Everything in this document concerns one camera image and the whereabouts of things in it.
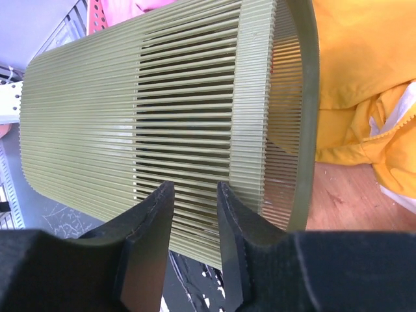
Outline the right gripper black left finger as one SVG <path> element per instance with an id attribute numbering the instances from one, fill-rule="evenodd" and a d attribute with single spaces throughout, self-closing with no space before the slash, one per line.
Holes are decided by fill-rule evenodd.
<path id="1" fill-rule="evenodd" d="M 2 311 L 158 311 L 174 184 L 76 239 L 1 232 Z"/>

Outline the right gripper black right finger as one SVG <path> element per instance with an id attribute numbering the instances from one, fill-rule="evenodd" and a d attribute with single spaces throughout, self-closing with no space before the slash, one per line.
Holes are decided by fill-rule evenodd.
<path id="1" fill-rule="evenodd" d="M 414 311 L 415 234 L 286 232 L 217 186 L 227 311 Z"/>

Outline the green slatted waste basket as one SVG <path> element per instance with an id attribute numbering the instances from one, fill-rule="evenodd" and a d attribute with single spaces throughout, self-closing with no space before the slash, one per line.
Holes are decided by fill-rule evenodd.
<path id="1" fill-rule="evenodd" d="M 21 165 L 102 221 L 175 185 L 170 249 L 220 268 L 216 187 L 306 228 L 319 108 L 311 1 L 176 1 L 36 56 Z"/>

